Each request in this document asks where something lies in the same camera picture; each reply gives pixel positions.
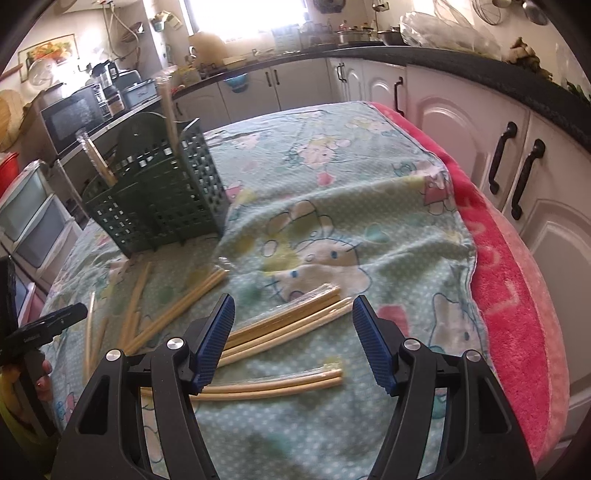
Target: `cabinet door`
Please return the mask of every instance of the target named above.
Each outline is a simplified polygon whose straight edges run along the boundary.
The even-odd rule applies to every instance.
[[[591,385],[591,155],[532,113],[522,165],[537,139],[544,143],[545,153],[532,163],[519,200],[521,218],[515,220],[511,207],[517,179],[503,213],[529,247],[548,286],[562,330],[574,394]],[[573,389],[574,382],[578,388]]]
[[[365,100],[363,97],[363,60],[343,59],[341,68],[346,83],[347,101]]]
[[[234,92],[226,82],[219,82],[232,122],[279,111],[279,101],[271,75],[270,69],[248,72],[247,87],[243,92]]]
[[[347,101],[346,83],[340,79],[340,66],[343,59],[326,59],[329,70],[330,89],[332,90],[332,101],[334,103]]]
[[[269,69],[281,110],[330,103],[330,80],[325,59],[292,61]]]
[[[217,84],[195,90],[174,101],[178,120],[189,121],[199,117],[204,132],[230,123],[226,106]]]
[[[398,85],[398,109],[406,112],[406,69],[388,63],[365,60],[363,62],[364,98],[395,109],[394,86]]]
[[[529,110],[465,79],[408,66],[407,118],[443,147],[499,210],[507,199],[521,156]],[[488,176],[509,122],[517,134],[505,142],[491,192]]]

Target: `silver screw head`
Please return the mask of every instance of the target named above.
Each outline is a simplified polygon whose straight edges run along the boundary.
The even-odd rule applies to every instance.
[[[476,350],[468,350],[466,352],[466,358],[470,362],[479,362],[482,356]]]
[[[115,360],[118,360],[120,357],[121,357],[121,351],[117,350],[117,349],[109,350],[107,352],[107,354],[105,355],[105,358],[109,362],[114,362]]]
[[[415,340],[414,338],[407,338],[404,341],[404,348],[406,350],[416,351],[421,348],[421,342]]]
[[[178,350],[184,345],[184,341],[182,338],[171,338],[168,342],[166,342],[166,346],[171,350]]]

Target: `kettle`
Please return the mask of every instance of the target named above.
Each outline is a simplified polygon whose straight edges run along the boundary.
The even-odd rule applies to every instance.
[[[113,85],[113,82],[119,78],[119,69],[114,61],[107,60],[95,65],[92,72],[90,72],[90,76],[98,79],[107,98],[117,93],[117,88]]]

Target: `plastic bag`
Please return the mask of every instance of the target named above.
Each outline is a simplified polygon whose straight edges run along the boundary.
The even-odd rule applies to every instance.
[[[400,33],[408,45],[465,51],[495,60],[501,59],[501,47],[490,34],[475,29],[446,0],[434,0],[433,4],[436,17],[410,12],[400,18]]]

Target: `blue gripper pad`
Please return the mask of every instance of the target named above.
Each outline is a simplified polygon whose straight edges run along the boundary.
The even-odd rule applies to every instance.
[[[212,382],[217,363],[234,325],[234,314],[234,299],[228,295],[197,350],[197,371],[193,378],[193,387],[198,392]]]
[[[353,325],[363,346],[376,383],[391,395],[396,387],[392,353],[374,322],[375,313],[364,297],[353,302]]]

